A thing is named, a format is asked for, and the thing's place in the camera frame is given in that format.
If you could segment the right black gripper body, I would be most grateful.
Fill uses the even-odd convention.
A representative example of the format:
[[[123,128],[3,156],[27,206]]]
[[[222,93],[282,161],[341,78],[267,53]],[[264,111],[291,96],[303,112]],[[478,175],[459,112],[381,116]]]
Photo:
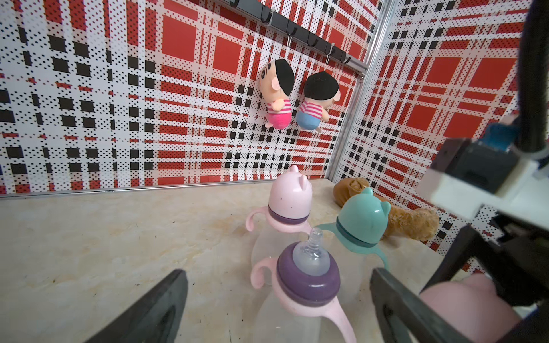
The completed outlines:
[[[490,222],[503,235],[494,247],[498,294],[513,306],[548,298],[548,233],[525,221],[497,214]]]

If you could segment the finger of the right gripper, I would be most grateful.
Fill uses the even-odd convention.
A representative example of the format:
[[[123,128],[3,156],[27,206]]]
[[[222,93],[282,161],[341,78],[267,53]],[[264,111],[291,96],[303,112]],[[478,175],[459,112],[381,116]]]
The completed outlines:
[[[515,287],[509,258],[496,243],[485,241],[470,225],[462,227],[450,249],[423,290],[450,281],[466,262],[474,258],[496,283],[498,292],[511,292]]]

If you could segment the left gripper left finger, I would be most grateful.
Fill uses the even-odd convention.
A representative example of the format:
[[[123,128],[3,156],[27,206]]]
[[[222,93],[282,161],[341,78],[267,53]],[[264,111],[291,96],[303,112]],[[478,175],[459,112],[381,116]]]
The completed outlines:
[[[174,342],[188,294],[186,271],[173,270],[88,342]]]

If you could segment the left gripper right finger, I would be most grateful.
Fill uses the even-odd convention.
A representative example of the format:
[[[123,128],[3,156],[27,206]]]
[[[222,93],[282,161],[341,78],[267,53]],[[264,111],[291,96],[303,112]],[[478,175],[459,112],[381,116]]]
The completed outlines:
[[[370,291],[385,342],[469,341],[386,269],[373,270]]]

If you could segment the pink pig cap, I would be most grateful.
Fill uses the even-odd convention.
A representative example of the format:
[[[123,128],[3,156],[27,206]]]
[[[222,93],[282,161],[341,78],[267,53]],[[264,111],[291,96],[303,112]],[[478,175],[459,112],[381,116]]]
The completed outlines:
[[[281,174],[272,185],[268,209],[277,221],[296,225],[310,215],[313,188],[308,178],[293,165]]]
[[[497,342],[521,317],[496,291],[484,274],[459,282],[442,282],[420,293],[420,299],[472,342]]]

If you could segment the clear baby bottle bottom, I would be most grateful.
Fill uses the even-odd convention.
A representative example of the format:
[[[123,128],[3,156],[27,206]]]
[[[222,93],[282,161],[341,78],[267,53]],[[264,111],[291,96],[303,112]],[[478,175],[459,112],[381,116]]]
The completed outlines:
[[[363,283],[368,254],[350,251],[336,237],[324,242],[323,247],[334,257],[340,271],[340,291],[337,294],[340,304],[354,301]]]

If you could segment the clear baby bottle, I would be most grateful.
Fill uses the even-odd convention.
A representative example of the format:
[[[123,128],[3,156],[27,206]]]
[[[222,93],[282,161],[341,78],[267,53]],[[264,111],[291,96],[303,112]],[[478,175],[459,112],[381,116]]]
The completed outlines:
[[[298,241],[299,238],[299,233],[279,232],[270,226],[262,228],[252,249],[252,267],[265,258],[279,257],[288,245]]]
[[[350,251],[336,237],[324,242],[323,247],[334,257],[340,271],[340,291],[337,294],[340,304],[354,301],[363,283],[368,254]]]
[[[252,342],[319,342],[321,319],[290,314],[271,291],[255,320]]]

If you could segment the mint green bottle cap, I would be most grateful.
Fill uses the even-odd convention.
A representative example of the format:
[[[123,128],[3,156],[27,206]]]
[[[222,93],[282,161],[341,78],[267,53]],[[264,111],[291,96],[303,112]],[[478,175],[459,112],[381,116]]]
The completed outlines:
[[[344,204],[336,219],[337,233],[359,247],[373,247],[385,233],[391,210],[366,187]]]

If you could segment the clear baby bottle top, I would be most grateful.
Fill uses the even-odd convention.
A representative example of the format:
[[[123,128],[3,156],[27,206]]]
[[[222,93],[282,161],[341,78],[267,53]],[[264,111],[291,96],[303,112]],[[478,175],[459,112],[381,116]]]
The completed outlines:
[[[298,241],[299,238],[299,233],[279,232],[270,226],[262,228],[252,249],[252,267],[265,258],[279,257],[288,245]]]

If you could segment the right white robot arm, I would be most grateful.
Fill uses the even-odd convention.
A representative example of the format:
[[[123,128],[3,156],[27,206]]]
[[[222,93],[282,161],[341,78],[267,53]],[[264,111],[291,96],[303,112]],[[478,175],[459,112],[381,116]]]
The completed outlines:
[[[481,140],[448,139],[417,193],[469,220],[487,205],[502,232],[488,242],[464,226],[429,285],[451,280],[474,258],[513,306],[548,299],[548,3],[533,1],[518,52],[518,118]]]

